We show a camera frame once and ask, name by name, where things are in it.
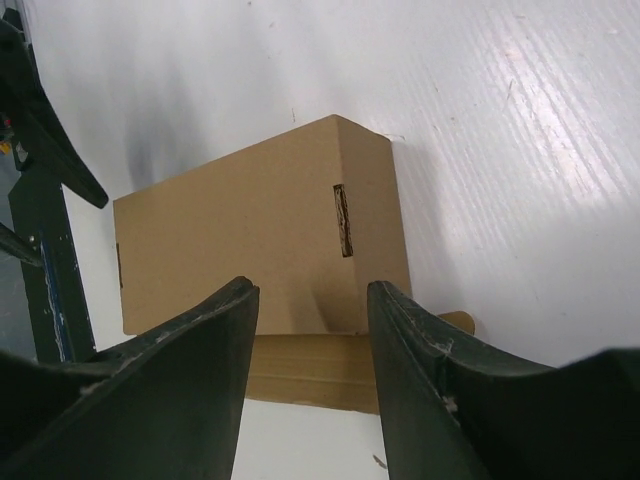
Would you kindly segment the cardboard box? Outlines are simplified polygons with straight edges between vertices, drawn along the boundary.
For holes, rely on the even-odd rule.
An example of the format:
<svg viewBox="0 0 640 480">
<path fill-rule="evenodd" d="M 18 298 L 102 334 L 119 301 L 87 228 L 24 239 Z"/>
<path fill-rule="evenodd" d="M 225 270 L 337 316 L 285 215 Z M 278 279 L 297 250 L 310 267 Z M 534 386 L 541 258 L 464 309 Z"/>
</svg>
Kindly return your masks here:
<svg viewBox="0 0 640 480">
<path fill-rule="evenodd" d="M 117 199 L 123 330 L 244 276 L 250 399 L 378 412 L 367 288 L 411 290 L 392 142 L 330 115 Z"/>
</svg>

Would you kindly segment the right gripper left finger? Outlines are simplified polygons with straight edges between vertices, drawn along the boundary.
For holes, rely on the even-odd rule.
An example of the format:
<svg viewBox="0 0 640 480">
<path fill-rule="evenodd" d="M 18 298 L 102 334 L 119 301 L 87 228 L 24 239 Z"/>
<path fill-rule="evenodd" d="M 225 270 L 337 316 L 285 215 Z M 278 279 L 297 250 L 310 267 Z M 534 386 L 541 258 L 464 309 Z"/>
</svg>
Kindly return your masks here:
<svg viewBox="0 0 640 480">
<path fill-rule="evenodd" d="M 238 277 L 84 362 L 1 357 L 5 479 L 228 479 L 260 290 Z"/>
</svg>

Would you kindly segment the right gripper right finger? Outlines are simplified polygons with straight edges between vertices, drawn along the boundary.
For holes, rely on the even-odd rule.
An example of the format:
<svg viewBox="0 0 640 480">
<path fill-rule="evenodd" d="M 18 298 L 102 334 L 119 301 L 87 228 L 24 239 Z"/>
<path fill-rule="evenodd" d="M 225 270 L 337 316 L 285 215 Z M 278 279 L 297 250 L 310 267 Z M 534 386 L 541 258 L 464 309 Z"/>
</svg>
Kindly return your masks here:
<svg viewBox="0 0 640 480">
<path fill-rule="evenodd" d="M 497 349 L 387 281 L 367 292 L 393 479 L 635 479 L 639 352 L 562 367 Z"/>
</svg>

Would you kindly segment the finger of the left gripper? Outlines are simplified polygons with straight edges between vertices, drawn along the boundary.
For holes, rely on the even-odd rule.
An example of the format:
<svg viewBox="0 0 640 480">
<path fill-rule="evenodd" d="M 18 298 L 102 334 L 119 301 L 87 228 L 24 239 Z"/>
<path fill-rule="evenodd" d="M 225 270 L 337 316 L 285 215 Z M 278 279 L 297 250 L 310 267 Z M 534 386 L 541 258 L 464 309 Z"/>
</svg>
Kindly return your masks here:
<svg viewBox="0 0 640 480">
<path fill-rule="evenodd" d="M 97 208 L 108 203 L 102 185 L 78 155 L 49 101 L 20 10 L 1 14 L 1 113 L 31 160 Z"/>
<path fill-rule="evenodd" d="M 0 224 L 1 250 L 23 263 L 32 266 L 41 266 L 41 256 L 14 231 Z"/>
</svg>

